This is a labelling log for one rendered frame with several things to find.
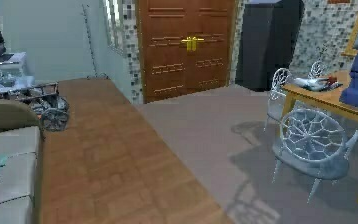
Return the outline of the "white lattice chair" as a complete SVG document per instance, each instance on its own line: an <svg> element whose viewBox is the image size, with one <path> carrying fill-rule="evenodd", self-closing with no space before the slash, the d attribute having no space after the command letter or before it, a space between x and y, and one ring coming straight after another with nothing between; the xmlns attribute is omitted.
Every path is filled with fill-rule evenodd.
<svg viewBox="0 0 358 224"><path fill-rule="evenodd" d="M308 77L310 79L320 77L325 70L325 65L322 61L316 61L312 64Z"/></svg>
<svg viewBox="0 0 358 224"><path fill-rule="evenodd" d="M349 156L358 141L358 129L351 137L331 116L314 109L296 109L283 116L272 151L276 181L282 164L314 179L307 202L323 180L333 184L347 176Z"/></svg>
<svg viewBox="0 0 358 224"><path fill-rule="evenodd" d="M263 130L266 130L270 119L279 123L282 117L284 100L286 97L282 87L288 83L289 77L292 75L288 68L279 68L275 71L269 91L267 101L267 118L264 123Z"/></svg>

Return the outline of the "brown wooden double door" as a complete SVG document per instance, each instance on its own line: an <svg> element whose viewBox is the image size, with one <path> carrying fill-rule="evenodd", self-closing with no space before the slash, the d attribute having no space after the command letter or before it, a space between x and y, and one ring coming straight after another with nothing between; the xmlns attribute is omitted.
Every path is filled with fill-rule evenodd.
<svg viewBox="0 0 358 224"><path fill-rule="evenodd" d="M236 0L139 0L146 103L227 84ZM182 39L203 38L188 52Z"/></svg>

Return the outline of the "black fridge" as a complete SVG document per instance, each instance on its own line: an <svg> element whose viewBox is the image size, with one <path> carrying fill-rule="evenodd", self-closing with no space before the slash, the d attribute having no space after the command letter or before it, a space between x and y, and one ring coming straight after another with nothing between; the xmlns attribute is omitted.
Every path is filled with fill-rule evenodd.
<svg viewBox="0 0 358 224"><path fill-rule="evenodd" d="M237 85L270 90L274 73L292 61L304 6L303 0L250 0L245 5Z"/></svg>

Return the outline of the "grey metal wheeled cart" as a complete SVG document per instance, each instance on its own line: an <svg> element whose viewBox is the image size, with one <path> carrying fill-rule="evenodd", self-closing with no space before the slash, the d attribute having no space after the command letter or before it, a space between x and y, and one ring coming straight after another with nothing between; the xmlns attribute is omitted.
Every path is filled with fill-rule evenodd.
<svg viewBox="0 0 358 224"><path fill-rule="evenodd" d="M69 103L59 94L58 83L0 90L0 100L14 100L28 105L47 131L64 131L69 120Z"/></svg>

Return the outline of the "white dish with food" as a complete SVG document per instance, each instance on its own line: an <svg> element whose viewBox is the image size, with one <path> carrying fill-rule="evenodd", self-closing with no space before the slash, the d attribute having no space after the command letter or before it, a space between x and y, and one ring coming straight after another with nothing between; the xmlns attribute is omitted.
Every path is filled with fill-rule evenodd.
<svg viewBox="0 0 358 224"><path fill-rule="evenodd" d="M313 92L330 91L342 86L342 83L338 82L335 77L312 79L295 78L293 83L303 89Z"/></svg>

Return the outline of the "yellow wooden table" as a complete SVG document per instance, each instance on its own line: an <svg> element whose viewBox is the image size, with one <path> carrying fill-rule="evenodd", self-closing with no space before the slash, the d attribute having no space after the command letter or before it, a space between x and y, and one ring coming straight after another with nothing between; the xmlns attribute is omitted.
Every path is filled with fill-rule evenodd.
<svg viewBox="0 0 358 224"><path fill-rule="evenodd" d="M314 109L331 117L337 114L348 120L358 122L358 107L340 101L342 91L349 86L351 80L349 73L347 71L338 71L333 75L342 81L343 85L331 91L313 92L295 84L285 85L286 98L282 118L296 109Z"/></svg>

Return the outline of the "grey sofa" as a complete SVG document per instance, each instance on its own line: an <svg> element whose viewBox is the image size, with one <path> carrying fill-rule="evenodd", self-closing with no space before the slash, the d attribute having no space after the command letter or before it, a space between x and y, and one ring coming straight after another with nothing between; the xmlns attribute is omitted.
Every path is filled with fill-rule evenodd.
<svg viewBox="0 0 358 224"><path fill-rule="evenodd" d="M0 100L0 224L40 224L43 141L29 106Z"/></svg>

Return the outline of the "white side table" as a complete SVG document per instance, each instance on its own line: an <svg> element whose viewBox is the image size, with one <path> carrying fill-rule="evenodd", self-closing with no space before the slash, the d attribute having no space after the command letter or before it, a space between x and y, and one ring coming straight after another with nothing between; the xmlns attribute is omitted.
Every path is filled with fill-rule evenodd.
<svg viewBox="0 0 358 224"><path fill-rule="evenodd" d="M24 76L27 70L27 54L25 52L8 53L0 56L0 76L13 74Z"/></svg>

